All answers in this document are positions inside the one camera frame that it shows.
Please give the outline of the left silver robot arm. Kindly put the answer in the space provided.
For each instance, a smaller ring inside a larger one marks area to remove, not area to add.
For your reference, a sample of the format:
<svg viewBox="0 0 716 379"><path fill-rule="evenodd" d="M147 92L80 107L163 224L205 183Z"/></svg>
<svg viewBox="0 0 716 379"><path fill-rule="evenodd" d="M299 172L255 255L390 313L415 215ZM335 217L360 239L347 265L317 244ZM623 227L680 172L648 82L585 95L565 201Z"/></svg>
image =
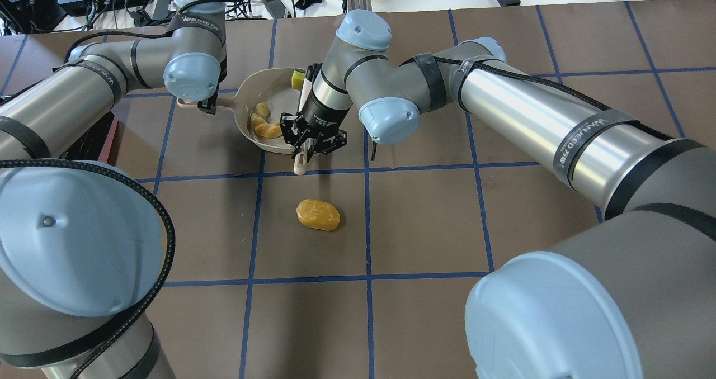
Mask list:
<svg viewBox="0 0 716 379"><path fill-rule="evenodd" d="M110 112L137 89L216 112L227 0L173 2L166 32L83 37L2 103L2 364L48 378L176 376L147 316L176 229L102 147Z"/></svg>

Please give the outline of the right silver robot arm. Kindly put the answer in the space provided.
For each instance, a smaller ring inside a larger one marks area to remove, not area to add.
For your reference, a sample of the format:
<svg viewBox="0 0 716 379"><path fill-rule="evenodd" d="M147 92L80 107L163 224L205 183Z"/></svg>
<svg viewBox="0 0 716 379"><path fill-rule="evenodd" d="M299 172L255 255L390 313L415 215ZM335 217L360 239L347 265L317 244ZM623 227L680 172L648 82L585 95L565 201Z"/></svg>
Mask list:
<svg viewBox="0 0 716 379"><path fill-rule="evenodd" d="M478 378L713 378L714 149L509 65L490 37L392 65L392 32L350 10L295 112L292 157L347 144L351 107L376 145L450 104L593 201L603 221L478 280L464 310Z"/></svg>

